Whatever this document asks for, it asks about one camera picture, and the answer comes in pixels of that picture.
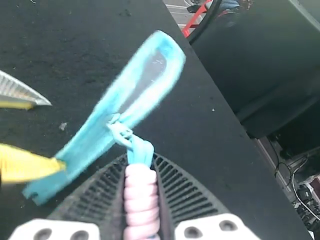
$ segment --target red frame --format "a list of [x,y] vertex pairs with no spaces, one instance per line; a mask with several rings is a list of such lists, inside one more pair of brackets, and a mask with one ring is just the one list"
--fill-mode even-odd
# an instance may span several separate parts
[[195,21],[201,14],[205,14],[207,12],[206,3],[209,3],[211,1],[212,0],[205,0],[205,2],[200,6],[198,11],[196,11],[196,13],[192,16],[190,21],[184,26],[184,28],[182,29],[182,33],[185,38],[187,38],[190,35],[190,32],[189,32],[190,28],[196,28],[199,25],[199,24],[195,24]]

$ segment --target silver blade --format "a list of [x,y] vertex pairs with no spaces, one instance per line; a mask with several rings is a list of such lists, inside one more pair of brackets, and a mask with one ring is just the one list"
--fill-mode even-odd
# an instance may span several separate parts
[[51,102],[28,85],[0,70],[0,102],[51,106]]

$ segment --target metal tool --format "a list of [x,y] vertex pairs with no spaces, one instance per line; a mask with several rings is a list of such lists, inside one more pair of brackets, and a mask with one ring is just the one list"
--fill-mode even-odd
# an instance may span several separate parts
[[0,108],[28,110],[34,106],[51,106],[51,103],[28,85],[0,70]]

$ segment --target black cable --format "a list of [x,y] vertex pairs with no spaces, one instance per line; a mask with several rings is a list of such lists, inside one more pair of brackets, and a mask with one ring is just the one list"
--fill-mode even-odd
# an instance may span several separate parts
[[271,148],[276,156],[276,168],[275,169],[279,169],[279,163],[280,163],[279,155],[278,155],[274,145],[272,144],[272,142],[268,138],[267,138],[267,140],[269,141],[269,144],[271,145]]
[[[308,160],[308,156],[302,156],[302,157],[300,157],[298,160],[296,160],[295,161],[295,163],[297,162],[297,161],[300,161],[300,160],[302,160],[302,163],[301,163],[301,167],[302,167],[302,164],[304,164],[304,161],[306,160]],[[289,186],[290,184],[291,184],[291,180],[292,180],[292,176],[293,176],[293,173],[291,173],[291,175],[290,175],[290,182],[289,182],[289,184],[287,185],[287,186]]]
[[288,186],[290,185],[291,177],[292,177],[291,169],[290,169],[290,167],[289,167],[286,163],[280,161],[278,152],[276,151],[274,145],[272,144],[272,142],[271,142],[269,139],[268,139],[268,141],[269,141],[269,143],[270,143],[270,145],[271,145],[271,147],[272,147],[272,150],[273,150],[273,152],[274,152],[274,154],[275,154],[275,156],[276,156],[276,167],[275,167],[275,170],[274,170],[274,177],[275,177],[275,178],[277,177],[277,173],[279,172],[279,167],[280,167],[280,165],[281,165],[281,164],[284,165],[284,166],[288,169],[289,174],[290,174],[289,181],[288,181],[288,183],[285,185],[286,187],[288,187]]
[[285,185],[286,187],[288,187],[288,186],[290,185],[290,183],[291,183],[292,172],[291,172],[290,167],[289,167],[287,164],[285,164],[284,162],[279,162],[279,163],[277,164],[276,168],[275,168],[274,177],[277,176],[277,173],[279,172],[279,166],[280,166],[281,164],[282,164],[282,165],[285,165],[285,167],[288,169],[289,174],[290,174],[289,181],[288,181],[288,183]]

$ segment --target hole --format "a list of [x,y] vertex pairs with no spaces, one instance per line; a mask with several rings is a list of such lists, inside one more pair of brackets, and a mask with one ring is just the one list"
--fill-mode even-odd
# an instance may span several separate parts
[[189,226],[184,230],[184,236],[186,239],[199,239],[203,234],[198,228]]
[[153,157],[155,157],[155,164],[159,167],[162,163],[164,163],[165,161],[162,159],[162,157],[159,157],[157,155],[154,155]]
[[110,172],[110,174],[112,174],[116,178],[116,180],[117,180],[116,183],[118,183],[119,179],[120,179],[120,173],[117,171],[117,169],[115,167],[111,166],[109,168],[109,172]]
[[50,228],[44,228],[34,235],[33,240],[47,240],[50,238],[51,234],[52,230]]
[[89,233],[87,231],[77,231],[70,238],[70,240],[88,240],[88,239],[89,239]]
[[221,230],[225,232],[235,231],[238,229],[237,225],[234,222],[229,220],[224,220],[220,222],[219,226]]
[[191,182],[187,182],[186,184],[179,186],[179,188],[176,188],[171,192],[168,192],[166,189],[164,189],[164,193],[166,194],[166,197],[170,199],[171,197],[177,198],[178,196],[187,196],[197,190],[198,189],[193,186]]
[[115,162],[113,164],[113,167],[118,171],[118,172],[121,172],[122,171],[122,165],[119,164],[118,162]]
[[164,161],[162,158],[158,158],[158,160],[157,160],[157,166],[158,166],[158,168],[159,168],[159,172],[161,173],[162,172],[162,170],[166,167],[166,166],[168,166],[169,165],[169,163],[167,163],[166,161]]
[[182,177],[182,178],[177,178],[177,179],[172,179],[171,180],[172,182],[170,182],[170,187],[168,187],[165,191],[166,192],[170,192],[172,189],[175,189],[175,188],[177,188],[177,187],[179,187],[179,186],[181,186],[181,184],[184,184],[185,182],[187,182],[188,181],[188,179],[186,178],[186,177]]
[[198,198],[196,200],[193,200],[192,198],[187,198],[187,201],[184,201],[184,199],[178,203],[175,203],[175,206],[172,205],[170,208],[172,209],[172,213],[183,211],[186,209],[194,209],[200,205],[204,206],[206,204],[209,204],[208,207],[212,206],[212,203],[208,202],[208,199],[206,197]]

